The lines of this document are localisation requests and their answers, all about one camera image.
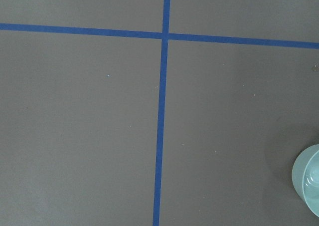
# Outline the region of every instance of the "gray floor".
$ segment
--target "gray floor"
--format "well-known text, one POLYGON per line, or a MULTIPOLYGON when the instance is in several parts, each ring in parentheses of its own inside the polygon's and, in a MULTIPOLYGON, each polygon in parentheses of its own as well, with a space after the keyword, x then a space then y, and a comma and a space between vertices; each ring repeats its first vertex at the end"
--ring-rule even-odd
MULTIPOLYGON (((0 0, 0 23, 161 32, 163 0, 0 0)), ((317 0, 171 0, 170 32, 319 41, 317 0)), ((0 31, 0 225, 150 226, 160 39, 0 31)), ((161 226, 315 226, 318 50, 169 41, 161 226)))

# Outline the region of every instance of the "cup rim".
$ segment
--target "cup rim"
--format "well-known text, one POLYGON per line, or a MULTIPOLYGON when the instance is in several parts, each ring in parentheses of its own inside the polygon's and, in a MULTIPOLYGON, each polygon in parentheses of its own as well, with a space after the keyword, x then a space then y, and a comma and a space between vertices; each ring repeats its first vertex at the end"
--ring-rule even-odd
POLYGON ((304 186, 305 186, 305 175, 306 175, 306 171, 307 171, 307 168, 309 166, 309 163, 311 162, 311 160, 319 153, 319 150, 317 150, 311 157, 310 159, 308 160, 307 164, 306 164, 306 167, 304 169, 304 172, 303 172, 303 181, 302 181, 302 191, 303 191, 303 197, 305 199, 305 203, 306 205, 308 206, 308 208, 317 216, 319 217, 319 210, 317 212, 315 212, 312 207, 309 206, 308 204, 308 200, 307 200, 307 197, 306 197, 306 194, 305 194, 305 189, 304 189, 304 186))

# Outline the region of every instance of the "light blue cup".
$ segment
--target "light blue cup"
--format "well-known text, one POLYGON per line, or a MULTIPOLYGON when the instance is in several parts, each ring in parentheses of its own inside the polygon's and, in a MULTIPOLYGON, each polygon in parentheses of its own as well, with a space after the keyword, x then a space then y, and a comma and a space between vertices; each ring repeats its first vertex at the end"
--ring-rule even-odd
POLYGON ((294 163, 292 178, 300 198, 319 217, 319 145, 301 152, 294 163))

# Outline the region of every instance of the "blue tape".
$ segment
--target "blue tape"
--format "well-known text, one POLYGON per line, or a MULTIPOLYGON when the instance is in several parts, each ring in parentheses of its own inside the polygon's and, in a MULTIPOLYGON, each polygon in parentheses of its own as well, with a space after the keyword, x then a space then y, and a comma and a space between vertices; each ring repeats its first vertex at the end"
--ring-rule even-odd
POLYGON ((160 77, 159 77, 159 81, 160 81, 159 82, 159 91, 160 92, 159 92, 156 164, 155 164, 153 226, 160 225, 160 190, 161 190, 161 170, 162 170, 162 159, 163 159, 166 70, 167 70, 168 31, 169 31, 169 9, 170 9, 170 0, 164 0, 163 22, 162 22, 162 40, 161 40, 161 53, 160 53, 160 77))
POLYGON ((8 24, 8 23, 0 23, 0 30, 67 33, 67 34, 82 34, 82 35, 121 36, 121 37, 136 37, 136 38, 151 38, 151 39, 161 39, 162 38, 161 32, 95 29, 95 28, 80 28, 80 27, 48 26, 48 25, 8 24))
POLYGON ((230 36, 191 35, 191 34, 170 33, 169 39, 319 49, 319 43, 315 43, 315 42, 269 40, 269 39, 241 38, 241 37, 230 37, 230 36))

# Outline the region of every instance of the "painter's tape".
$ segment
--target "painter's tape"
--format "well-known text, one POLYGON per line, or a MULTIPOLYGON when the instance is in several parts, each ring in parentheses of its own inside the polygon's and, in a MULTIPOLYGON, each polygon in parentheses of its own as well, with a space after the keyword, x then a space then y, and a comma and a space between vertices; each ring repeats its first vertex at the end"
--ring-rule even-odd
POLYGON ((244 44, 244 45, 267 45, 267 46, 283 46, 283 47, 319 49, 319 43, 305 42, 305 41, 270 40, 270 39, 255 39, 255 38, 212 36, 212 35, 192 35, 192 34, 178 34, 178 33, 170 33, 169 39, 171 39, 171 40, 188 40, 188 41, 201 41, 201 42, 244 44))
POLYGON ((155 163, 153 226, 160 225, 160 190, 161 190, 161 170, 162 170, 162 159, 163 159, 163 138, 164 138, 164 119, 165 119, 169 9, 170 9, 170 0, 164 0, 162 40, 161 40, 161 53, 160 53, 160 75, 159 75, 159 81, 160 81, 159 91, 160 92, 159 92, 158 132, 157 132, 156 163, 155 163))
POLYGON ((160 32, 0 23, 0 30, 161 39, 160 32))

